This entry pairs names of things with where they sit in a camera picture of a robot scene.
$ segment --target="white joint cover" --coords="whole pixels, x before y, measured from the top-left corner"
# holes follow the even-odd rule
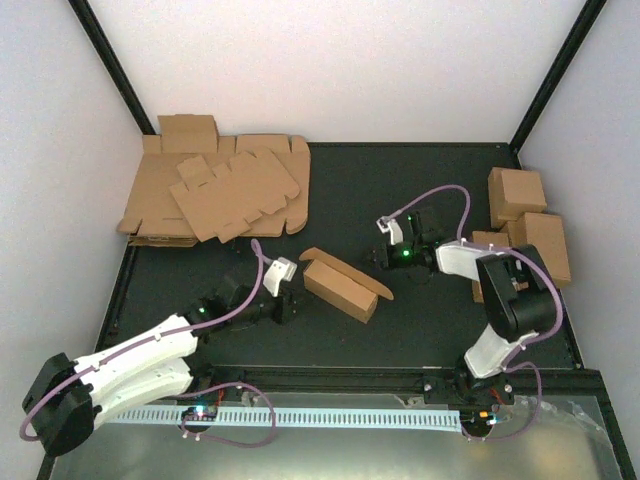
[[[279,257],[269,266],[269,270],[267,270],[267,273],[264,275],[262,284],[269,290],[271,295],[277,297],[280,291],[280,282],[283,280],[290,282],[297,268],[298,265],[291,260]]]
[[[393,220],[385,221],[385,217],[379,218],[376,222],[378,228],[382,233],[389,234],[389,244],[397,245],[398,243],[404,240],[404,234],[402,233],[402,228],[398,225],[398,222],[394,218]]]
[[[188,325],[189,322],[187,322],[184,317],[171,315],[157,327],[147,330],[131,340],[127,340],[102,352],[94,353],[93,355],[76,358],[78,364],[75,367],[75,371],[80,372],[89,366],[96,366],[103,358],[138,340],[149,336],[155,337],[162,332],[173,330],[174,328],[186,327]],[[123,382],[146,370],[157,368],[159,365],[174,358],[191,355],[195,352],[197,345],[198,339],[194,337],[191,332],[182,332],[162,337],[160,340],[152,340],[149,343],[114,358],[108,364],[102,366],[97,372],[86,374],[82,377],[81,381],[85,385],[91,384],[93,386],[91,399],[94,405],[100,405],[103,400]]]
[[[531,332],[520,337],[516,342],[509,343],[498,335],[491,325],[487,325],[482,335],[473,347],[467,350],[464,361],[475,378],[487,378],[504,370],[503,362],[507,356],[525,340],[537,337],[538,333]]]
[[[142,372],[124,382],[102,401],[100,404],[102,410],[96,415],[93,428],[97,429],[131,408],[159,398],[179,395],[189,388],[192,381],[193,377],[189,373],[189,367],[181,358],[170,360],[158,368]]]
[[[471,280],[478,278],[476,259],[487,255],[502,255],[502,252],[492,252],[468,247],[464,240],[455,240],[445,243],[436,249],[438,268],[443,273],[460,275]]]

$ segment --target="black table surface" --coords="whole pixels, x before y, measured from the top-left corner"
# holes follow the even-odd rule
[[[484,307],[471,298],[471,282],[424,270],[380,272],[363,262],[364,252],[383,241],[375,220],[428,189],[456,183],[471,193],[464,234],[489,230],[487,177],[492,167],[516,166],[506,144],[312,144],[309,221],[298,234],[261,239],[269,257],[297,261],[318,247],[387,285],[395,299],[380,299],[363,324],[311,298],[297,318],[281,326],[263,320],[212,335],[206,355],[214,365],[403,368],[453,366],[487,324]],[[455,234],[464,208],[458,191],[425,200]],[[302,286],[299,264],[294,286]],[[137,252],[124,302],[105,346],[155,326],[212,291],[222,275],[255,278],[248,239],[193,248],[143,247]],[[519,359],[542,368],[573,366],[564,333],[531,346]]]

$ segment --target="cardboard box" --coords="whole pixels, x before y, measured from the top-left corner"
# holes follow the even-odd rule
[[[538,249],[556,287],[571,283],[569,256],[562,226],[558,215],[525,213],[511,225],[511,245],[531,244]]]
[[[362,323],[369,322],[379,296],[393,300],[380,282],[318,248],[306,250],[300,260],[311,260],[304,271],[305,288]]]
[[[493,244],[499,247],[510,246],[509,237],[506,233],[474,231],[471,233],[471,241],[473,243],[480,243],[483,245]],[[471,282],[471,293],[473,295],[474,302],[484,303],[480,282],[476,282],[476,281]]]
[[[517,220],[524,212],[543,212],[547,208],[538,172],[494,167],[488,183],[493,228]]]
[[[300,231],[308,218],[311,155],[304,138],[287,135],[218,135],[211,115],[160,116],[162,136],[143,137],[144,154],[134,180],[123,219],[117,230],[129,235],[129,244],[184,246],[198,239],[169,187],[184,182],[178,165],[201,155],[209,168],[229,165],[239,153],[271,149],[300,193],[287,207],[273,215],[262,215],[251,223],[247,236],[280,236],[283,229]]]

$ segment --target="unfolded cardboard box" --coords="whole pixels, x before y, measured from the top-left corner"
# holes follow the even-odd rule
[[[158,119],[162,136],[143,137],[144,154],[125,214],[118,225],[119,232],[129,235],[131,245],[192,246],[197,243],[194,229],[169,190],[172,185],[184,183],[183,175],[189,173],[188,168],[185,171],[178,166],[200,156],[213,171],[223,168],[220,167],[223,164],[229,166],[230,159],[242,152],[255,156],[257,149],[265,147],[275,154],[298,184],[299,194],[274,214],[261,214],[243,235],[280,236],[283,230],[293,234],[305,226],[311,156],[304,138],[289,138],[287,135],[220,136],[211,115],[171,115]]]
[[[210,168],[204,157],[177,166],[182,182],[169,187],[189,226],[201,242],[225,243],[251,230],[251,223],[287,206],[300,188],[268,148],[242,152]]]

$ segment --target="folded cardboard box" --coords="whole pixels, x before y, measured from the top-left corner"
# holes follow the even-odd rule
[[[362,323],[369,322],[379,296],[393,300],[380,282],[318,248],[306,250],[300,260],[311,260],[304,271],[305,288]]]
[[[556,287],[571,283],[569,255],[562,217],[545,213],[524,213],[501,230],[509,235],[511,245],[533,245],[538,249]]]
[[[524,212],[538,213],[547,208],[538,172],[494,167],[488,184],[492,228],[501,228]]]
[[[471,241],[473,243],[480,243],[482,245],[493,244],[498,247],[509,246],[509,236],[506,233],[474,231],[471,233]],[[471,293],[473,295],[474,302],[484,303],[484,298],[482,297],[482,287],[480,287],[480,282],[476,282],[476,281],[471,282]]]

